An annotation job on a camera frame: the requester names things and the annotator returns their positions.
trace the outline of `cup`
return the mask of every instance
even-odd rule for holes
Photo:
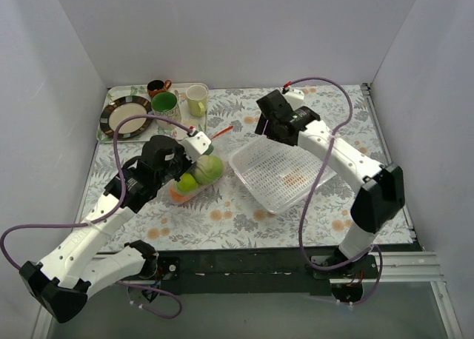
[[[207,89],[201,85],[193,85],[186,90],[187,106],[192,115],[202,117],[207,111]]]
[[[155,97],[159,93],[168,91],[171,87],[171,80],[166,80],[165,82],[161,80],[153,80],[147,85],[148,95],[151,98]]]
[[[151,100],[151,108],[156,115],[172,119],[181,123],[181,111],[178,104],[178,91],[175,93],[163,92],[158,93]],[[158,125],[166,130],[176,128],[174,124],[157,120]]]

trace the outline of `floral tablecloth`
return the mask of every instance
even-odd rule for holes
[[[386,163],[369,111],[359,86],[346,86],[354,103],[350,124],[341,136],[362,153]],[[344,96],[333,87],[302,87],[304,104],[315,110],[334,128],[348,114]],[[229,148],[234,150],[256,136],[253,131],[260,115],[256,100],[274,89],[211,90],[207,134],[233,125]],[[123,159],[140,155],[143,143],[118,145]],[[111,144],[100,144],[90,183],[87,186],[83,216],[116,174]],[[247,191],[227,168],[224,176],[203,193],[181,206],[167,203],[163,192],[126,223],[102,251],[117,252],[125,243],[142,239],[159,250],[221,249],[298,246],[298,222],[303,201],[283,214],[272,215]],[[314,195],[304,227],[308,246],[339,244],[351,224],[350,207],[354,194],[339,176],[330,179]],[[382,244],[411,243],[403,212],[389,221],[376,239]]]

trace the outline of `red mug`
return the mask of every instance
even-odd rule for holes
[[[153,80],[147,85],[148,95],[153,98],[159,93],[168,91],[171,87],[171,80],[166,80],[165,82],[161,80]]]

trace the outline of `white plastic basket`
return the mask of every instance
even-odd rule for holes
[[[261,136],[234,151],[229,164],[253,197],[279,214],[308,195],[322,162],[302,148]],[[327,167],[318,187],[335,174]]]

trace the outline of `white wall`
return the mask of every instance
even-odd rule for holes
[[[373,83],[421,242],[474,337],[474,0],[416,0]]]
[[[59,0],[108,87],[373,80],[415,0]]]
[[[105,88],[58,0],[0,0],[0,232],[70,223],[78,210]],[[7,238],[20,264],[66,233]],[[28,338],[39,305],[0,255],[0,337]]]

